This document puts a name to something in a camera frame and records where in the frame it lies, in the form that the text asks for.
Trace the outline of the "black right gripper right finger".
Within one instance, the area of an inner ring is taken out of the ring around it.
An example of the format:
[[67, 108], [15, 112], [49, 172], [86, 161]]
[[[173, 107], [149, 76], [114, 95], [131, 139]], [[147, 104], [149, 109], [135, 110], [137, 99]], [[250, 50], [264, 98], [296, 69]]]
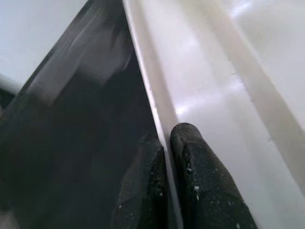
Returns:
[[194, 125], [177, 124], [170, 143], [184, 228], [257, 227], [229, 171]]

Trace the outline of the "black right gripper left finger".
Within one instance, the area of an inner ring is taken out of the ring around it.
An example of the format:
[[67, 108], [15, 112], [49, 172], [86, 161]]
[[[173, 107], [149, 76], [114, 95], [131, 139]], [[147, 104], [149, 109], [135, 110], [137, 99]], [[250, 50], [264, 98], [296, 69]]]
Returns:
[[144, 135], [122, 178], [111, 228], [168, 228], [168, 192], [164, 148], [156, 134]]

